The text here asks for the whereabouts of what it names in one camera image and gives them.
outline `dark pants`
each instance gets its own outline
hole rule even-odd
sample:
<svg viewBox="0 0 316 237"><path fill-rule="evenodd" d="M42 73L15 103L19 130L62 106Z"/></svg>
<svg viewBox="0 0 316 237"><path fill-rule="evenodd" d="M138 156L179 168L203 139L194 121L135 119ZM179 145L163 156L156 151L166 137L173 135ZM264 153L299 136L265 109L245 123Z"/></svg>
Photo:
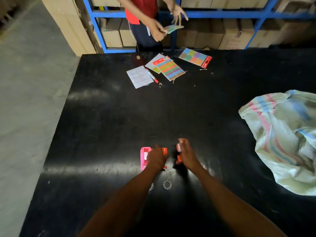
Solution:
<svg viewBox="0 0 316 237"><path fill-rule="evenodd" d="M141 21L139 25L130 24L130 27L137 42L136 51L163 52L162 43L148 35L147 27Z"/></svg>

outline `person's right hand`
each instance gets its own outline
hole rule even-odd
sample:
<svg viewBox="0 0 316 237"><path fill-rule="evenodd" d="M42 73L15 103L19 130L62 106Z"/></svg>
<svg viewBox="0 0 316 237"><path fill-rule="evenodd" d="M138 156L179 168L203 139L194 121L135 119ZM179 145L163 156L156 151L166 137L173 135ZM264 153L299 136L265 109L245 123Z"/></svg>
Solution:
<svg viewBox="0 0 316 237"><path fill-rule="evenodd" d="M149 18L144 23L156 42L162 41L167 36L167 30L155 19Z"/></svg>
<svg viewBox="0 0 316 237"><path fill-rule="evenodd" d="M193 172L196 168L201 167L195 151L192 149L188 139L180 138L179 139L181 155L184 165Z"/></svg>

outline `red shirt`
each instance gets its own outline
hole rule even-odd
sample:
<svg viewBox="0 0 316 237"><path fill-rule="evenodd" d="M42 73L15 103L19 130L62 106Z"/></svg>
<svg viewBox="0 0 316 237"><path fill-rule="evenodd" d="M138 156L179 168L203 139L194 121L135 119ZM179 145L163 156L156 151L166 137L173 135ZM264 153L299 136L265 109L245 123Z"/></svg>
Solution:
<svg viewBox="0 0 316 237"><path fill-rule="evenodd" d="M138 7L142 13L145 15L154 18L158 13L157 0L131 0L136 7ZM140 24L139 19L125 9L126 18L130 24Z"/></svg>

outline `hand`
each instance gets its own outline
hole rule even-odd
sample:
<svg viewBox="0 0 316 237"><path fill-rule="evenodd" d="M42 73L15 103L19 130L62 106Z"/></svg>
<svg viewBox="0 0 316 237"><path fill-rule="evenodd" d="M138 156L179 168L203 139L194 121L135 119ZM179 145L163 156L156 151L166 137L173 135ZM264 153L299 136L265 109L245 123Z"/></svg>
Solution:
<svg viewBox="0 0 316 237"><path fill-rule="evenodd" d="M181 147L181 155L184 165L191 171L194 172L196 168L202 167L199 162L195 151L192 149L188 139L180 138L179 139Z"/></svg>
<svg viewBox="0 0 316 237"><path fill-rule="evenodd" d="M185 19L188 21L188 16L186 13L183 11L182 7L180 7L177 3L173 2L172 5L168 6L168 9L170 10L170 14L173 15L173 21L174 24L176 25L178 20L179 20L179 26L181 26L181 14L184 15Z"/></svg>
<svg viewBox="0 0 316 237"><path fill-rule="evenodd" d="M166 37L167 30L165 30L157 20L149 18L144 24L149 28L149 31L156 42L162 41Z"/></svg>
<svg viewBox="0 0 316 237"><path fill-rule="evenodd" d="M169 154L163 155L162 149L156 145L156 148L152 148L151 151L149 151L147 156L148 167L152 167L156 169L157 171L160 171L164 168L166 161L169 157Z"/></svg>

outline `person's left hand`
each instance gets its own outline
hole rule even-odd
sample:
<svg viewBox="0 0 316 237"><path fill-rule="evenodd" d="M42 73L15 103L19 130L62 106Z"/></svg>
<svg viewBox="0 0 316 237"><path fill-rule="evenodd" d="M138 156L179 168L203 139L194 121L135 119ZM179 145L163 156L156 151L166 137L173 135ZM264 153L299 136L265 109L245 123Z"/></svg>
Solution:
<svg viewBox="0 0 316 237"><path fill-rule="evenodd" d="M188 21L188 16L186 13L183 11L182 7L180 7L177 3L173 3L171 6L168 6L168 9L170 10L170 14L173 15L173 21L174 24L176 25L178 20L179 20L179 26L181 26L181 14L184 15L185 19Z"/></svg>
<svg viewBox="0 0 316 237"><path fill-rule="evenodd" d="M156 148L152 148L151 151L149 151L147 156L147 166L152 167L156 169L157 171L160 171L164 168L166 161L169 157L169 154L163 155L162 149L156 145Z"/></svg>

